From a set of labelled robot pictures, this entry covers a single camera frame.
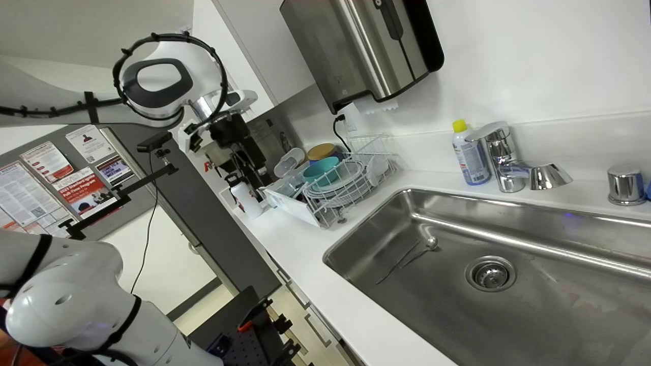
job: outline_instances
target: stainless steel sink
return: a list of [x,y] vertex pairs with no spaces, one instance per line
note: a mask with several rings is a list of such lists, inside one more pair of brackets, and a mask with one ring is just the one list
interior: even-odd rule
[[651,363],[644,221],[407,188],[324,259],[463,366]]

